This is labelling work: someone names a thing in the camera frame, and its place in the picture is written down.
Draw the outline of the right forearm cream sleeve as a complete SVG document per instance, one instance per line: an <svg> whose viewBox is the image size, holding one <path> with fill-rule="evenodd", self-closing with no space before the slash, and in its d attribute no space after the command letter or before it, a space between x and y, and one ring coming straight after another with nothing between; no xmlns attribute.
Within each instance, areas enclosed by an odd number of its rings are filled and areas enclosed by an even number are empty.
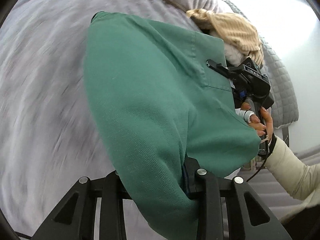
<svg viewBox="0 0 320 240"><path fill-rule="evenodd" d="M269 142L269 150L265 167L292 198L302 201L280 221L288 222L300 212L319 206L319 164L304 164L275 135Z"/></svg>

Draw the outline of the person's right hand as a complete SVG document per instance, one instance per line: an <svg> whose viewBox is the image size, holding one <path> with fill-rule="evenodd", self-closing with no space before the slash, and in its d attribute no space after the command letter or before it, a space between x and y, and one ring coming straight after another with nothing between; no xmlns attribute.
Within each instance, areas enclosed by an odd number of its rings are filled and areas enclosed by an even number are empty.
<svg viewBox="0 0 320 240"><path fill-rule="evenodd" d="M249 103L244 102L241 105L239 115L250 127L256 130L259 137L265 135L268 139L268 143L271 143L273 136L273 119L264 107L260 108L260 117L258 117L251 111Z"/></svg>

